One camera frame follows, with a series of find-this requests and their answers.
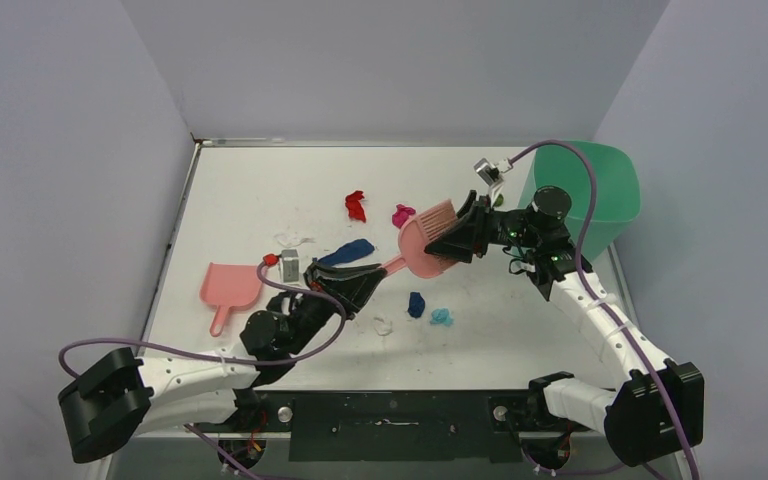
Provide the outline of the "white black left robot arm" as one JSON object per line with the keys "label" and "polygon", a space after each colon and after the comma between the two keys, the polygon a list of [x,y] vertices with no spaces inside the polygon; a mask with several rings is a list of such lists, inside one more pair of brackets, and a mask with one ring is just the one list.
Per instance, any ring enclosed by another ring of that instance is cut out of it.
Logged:
{"label": "white black left robot arm", "polygon": [[146,342],[156,357],[134,353],[138,341],[111,338],[113,350],[79,373],[61,349],[58,361],[71,382],[57,396],[71,456],[75,463],[100,460],[144,431],[176,424],[223,423],[242,431],[257,420],[257,401],[239,390],[276,382],[297,363],[330,347],[308,345],[333,318],[345,328],[366,305],[379,284],[398,270],[385,264],[331,267],[319,261],[304,273],[305,287],[280,285],[286,313],[262,309],[250,314],[240,339],[244,357],[195,353]]}

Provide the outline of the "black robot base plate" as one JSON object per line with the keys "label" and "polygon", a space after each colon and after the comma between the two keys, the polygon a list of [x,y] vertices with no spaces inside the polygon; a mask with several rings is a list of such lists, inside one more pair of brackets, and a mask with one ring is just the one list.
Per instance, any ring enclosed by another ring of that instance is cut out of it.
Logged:
{"label": "black robot base plate", "polygon": [[528,390],[240,391],[235,412],[207,433],[247,442],[283,438],[292,462],[521,459],[525,441],[545,452],[587,427],[552,419]]}

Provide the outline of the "pink dustpan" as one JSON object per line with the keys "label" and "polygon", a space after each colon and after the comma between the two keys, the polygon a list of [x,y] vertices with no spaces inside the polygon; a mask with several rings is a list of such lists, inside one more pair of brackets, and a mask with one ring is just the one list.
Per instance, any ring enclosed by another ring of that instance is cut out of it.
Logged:
{"label": "pink dustpan", "polygon": [[209,327],[212,337],[223,333],[232,311],[246,310],[257,303],[263,286],[257,273],[255,265],[213,262],[208,265],[199,297],[215,309]]}

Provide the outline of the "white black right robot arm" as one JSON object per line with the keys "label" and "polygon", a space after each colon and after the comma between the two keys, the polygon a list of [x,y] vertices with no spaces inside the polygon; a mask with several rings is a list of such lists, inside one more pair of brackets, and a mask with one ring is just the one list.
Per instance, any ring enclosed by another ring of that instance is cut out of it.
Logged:
{"label": "white black right robot arm", "polygon": [[565,226],[571,206],[555,186],[539,188],[526,208],[509,211],[471,193],[455,223],[425,251],[469,263],[491,245],[502,247],[610,373],[607,388],[567,372],[532,380],[525,402],[532,425],[548,429],[565,419],[599,432],[627,466],[690,455],[703,438],[704,378],[693,363],[679,364],[647,340],[603,289]]}

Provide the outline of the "pink hand broom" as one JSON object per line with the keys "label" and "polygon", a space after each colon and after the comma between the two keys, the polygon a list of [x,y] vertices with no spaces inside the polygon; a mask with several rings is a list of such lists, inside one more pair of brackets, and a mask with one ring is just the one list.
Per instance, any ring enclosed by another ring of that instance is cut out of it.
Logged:
{"label": "pink hand broom", "polygon": [[382,265],[386,275],[391,276],[407,268],[416,277],[431,279],[454,266],[456,260],[428,254],[425,248],[452,227],[456,220],[450,200],[408,219],[398,234],[399,255]]}

